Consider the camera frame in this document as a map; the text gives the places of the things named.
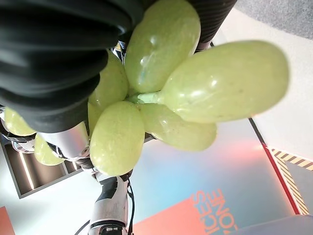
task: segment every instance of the white wall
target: white wall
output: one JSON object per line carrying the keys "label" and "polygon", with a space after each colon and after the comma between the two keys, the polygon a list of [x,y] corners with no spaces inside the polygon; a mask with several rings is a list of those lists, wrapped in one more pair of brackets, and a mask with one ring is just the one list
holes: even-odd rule
{"label": "white wall", "polygon": [[266,40],[285,52],[291,68],[289,92],[254,120],[268,145],[313,160],[313,41],[269,27],[236,9],[221,30],[228,42]]}

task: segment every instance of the grape cluster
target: grape cluster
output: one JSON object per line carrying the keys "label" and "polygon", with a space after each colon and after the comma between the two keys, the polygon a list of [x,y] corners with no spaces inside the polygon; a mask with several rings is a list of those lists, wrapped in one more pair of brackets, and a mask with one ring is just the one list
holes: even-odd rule
{"label": "grape cluster", "polygon": [[[117,176],[133,169],[145,132],[180,150],[205,150],[216,123],[261,113],[285,95],[289,69],[279,48],[243,41],[194,54],[200,30],[188,2],[159,0],[135,28],[125,65],[108,51],[88,103],[90,159],[99,171]],[[46,147],[36,140],[37,152]],[[36,158],[57,164],[42,156]]]}

